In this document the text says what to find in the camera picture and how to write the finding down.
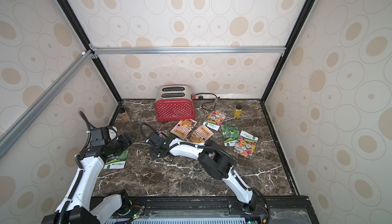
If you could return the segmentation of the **green gourd packet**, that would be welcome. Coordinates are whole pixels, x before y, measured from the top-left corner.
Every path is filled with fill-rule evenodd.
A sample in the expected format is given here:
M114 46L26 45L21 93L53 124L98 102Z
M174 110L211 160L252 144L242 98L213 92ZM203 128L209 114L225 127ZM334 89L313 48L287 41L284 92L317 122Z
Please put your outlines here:
M104 165L104 169L124 169L128 153L129 148L125 149L118 156L110 156Z
M240 132L237 125L222 124L222 134L225 147L234 147L238 143Z

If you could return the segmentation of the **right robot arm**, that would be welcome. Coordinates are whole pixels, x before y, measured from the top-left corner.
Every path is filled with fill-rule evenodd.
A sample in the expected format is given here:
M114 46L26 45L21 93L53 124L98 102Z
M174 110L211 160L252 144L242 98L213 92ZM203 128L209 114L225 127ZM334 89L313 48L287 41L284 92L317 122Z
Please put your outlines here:
M215 142L187 142L175 137L164 137L158 132L152 132L145 139L151 146L151 159L172 155L198 160L210 177L223 181L233 191L237 200L243 204L245 213L256 211L260 194L245 183L236 171L236 160L217 147Z

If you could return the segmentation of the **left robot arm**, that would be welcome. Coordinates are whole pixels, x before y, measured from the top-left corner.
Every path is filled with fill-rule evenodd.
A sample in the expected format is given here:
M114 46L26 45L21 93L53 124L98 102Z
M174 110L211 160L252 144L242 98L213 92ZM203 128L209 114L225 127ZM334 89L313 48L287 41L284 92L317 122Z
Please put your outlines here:
M78 166L72 184L53 214L43 218L43 224L104 224L115 212L128 214L131 201L123 189L105 197L90 209L92 192L107 158L121 154L133 143L130 134L124 133L105 145L83 149L75 155Z

